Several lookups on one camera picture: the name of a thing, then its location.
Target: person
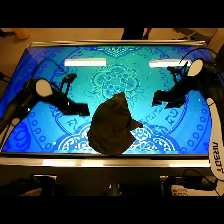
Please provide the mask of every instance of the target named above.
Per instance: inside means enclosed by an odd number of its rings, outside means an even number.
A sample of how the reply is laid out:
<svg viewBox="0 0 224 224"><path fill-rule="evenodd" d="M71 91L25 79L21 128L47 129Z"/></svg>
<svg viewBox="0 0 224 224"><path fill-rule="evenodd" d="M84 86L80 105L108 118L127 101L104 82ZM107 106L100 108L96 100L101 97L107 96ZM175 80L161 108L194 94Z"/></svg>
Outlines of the person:
<svg viewBox="0 0 224 224"><path fill-rule="evenodd" d="M147 28L147 31L144 35L144 28L124 28L124 33L122 35L122 40L148 40L149 39L149 33L152 30L152 28Z"/></svg>

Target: blue patterned surface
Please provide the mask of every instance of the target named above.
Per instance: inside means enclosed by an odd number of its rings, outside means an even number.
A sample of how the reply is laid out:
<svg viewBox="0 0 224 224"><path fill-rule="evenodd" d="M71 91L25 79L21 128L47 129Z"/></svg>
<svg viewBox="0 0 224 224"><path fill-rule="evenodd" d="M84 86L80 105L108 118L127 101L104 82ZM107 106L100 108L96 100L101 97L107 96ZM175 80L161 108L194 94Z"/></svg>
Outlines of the blue patterned surface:
<svg viewBox="0 0 224 224"><path fill-rule="evenodd" d="M150 68L149 60L180 59L194 47L99 46L29 48L25 51L0 104L6 105L30 78L44 58L53 59L67 73L75 72L69 97L88 103L89 117L64 116L52 105L39 102L12 132L4 152L97 153L88 144L87 132L96 108L115 93L124 91L132 117L144 124L132 131L136 138L124 154L207 154L211 132L208 105L198 91L191 91L181 108L151 107L154 92L169 90L173 77L166 68ZM206 50L186 59L212 60ZM64 67L65 58L106 58L106 67ZM65 74L46 60L34 77L60 85Z"/></svg>

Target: dark cloth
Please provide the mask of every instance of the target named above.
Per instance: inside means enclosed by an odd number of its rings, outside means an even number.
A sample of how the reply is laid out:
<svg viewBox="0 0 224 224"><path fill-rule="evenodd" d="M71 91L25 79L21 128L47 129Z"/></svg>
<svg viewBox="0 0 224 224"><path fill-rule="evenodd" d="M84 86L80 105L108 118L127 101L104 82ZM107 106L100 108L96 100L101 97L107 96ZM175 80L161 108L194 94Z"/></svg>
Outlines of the dark cloth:
<svg viewBox="0 0 224 224"><path fill-rule="evenodd" d="M122 40L142 40L144 28L124 28Z"/></svg>
<svg viewBox="0 0 224 224"><path fill-rule="evenodd" d="M136 140L131 130L143 125L131 118L124 93L99 105L87 133L89 145L105 155L120 155Z"/></svg>

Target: illuminated tabletop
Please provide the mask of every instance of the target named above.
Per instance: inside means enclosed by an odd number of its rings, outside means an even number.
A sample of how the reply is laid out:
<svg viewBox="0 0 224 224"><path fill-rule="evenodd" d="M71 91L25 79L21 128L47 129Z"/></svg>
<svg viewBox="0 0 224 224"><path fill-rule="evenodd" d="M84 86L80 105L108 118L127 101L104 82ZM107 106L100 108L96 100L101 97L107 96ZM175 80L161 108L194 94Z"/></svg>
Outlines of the illuminated tabletop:
<svg viewBox="0 0 224 224"><path fill-rule="evenodd" d="M0 116L7 104L30 77L45 78L58 86L66 74L76 73L68 97L87 103L89 117L64 116L52 105L39 102L11 133L2 153L98 154L88 143L87 132L96 108L114 94L125 92L133 119L144 124L132 131L136 141L126 155L206 155L211 134L208 105L199 91L186 95L180 108L165 109L167 103L152 107L154 92L173 87L166 67L150 67L150 61L181 59L198 42L170 44L144 41L114 43L31 44L27 47L0 103ZM100 58L106 66L65 66L66 59ZM206 50L186 59L213 60ZM46 59L38 69L37 65Z"/></svg>

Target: blue screen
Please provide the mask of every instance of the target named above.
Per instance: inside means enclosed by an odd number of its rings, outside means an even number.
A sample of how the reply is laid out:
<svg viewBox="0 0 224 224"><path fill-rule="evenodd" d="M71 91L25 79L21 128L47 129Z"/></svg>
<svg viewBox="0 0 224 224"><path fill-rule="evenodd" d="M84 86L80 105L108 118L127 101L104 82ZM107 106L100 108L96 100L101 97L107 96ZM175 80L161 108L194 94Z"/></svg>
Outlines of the blue screen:
<svg viewBox="0 0 224 224"><path fill-rule="evenodd" d="M87 132L96 108L114 94L125 92L132 118L144 124L132 131L136 141L124 154L207 154L211 133L208 105L199 91L186 95L180 108L152 107L154 92L174 86L167 68L151 68L149 61L181 59L192 46L69 46L27 48L0 104L2 116L7 104L32 74L60 86L65 73L76 73L68 97L87 103L90 116L65 116L55 106L39 102L18 124L3 152L97 154L88 143ZM35 71L37 65L45 60ZM106 66L64 66L68 58L106 58ZM213 60L206 50L186 59Z"/></svg>

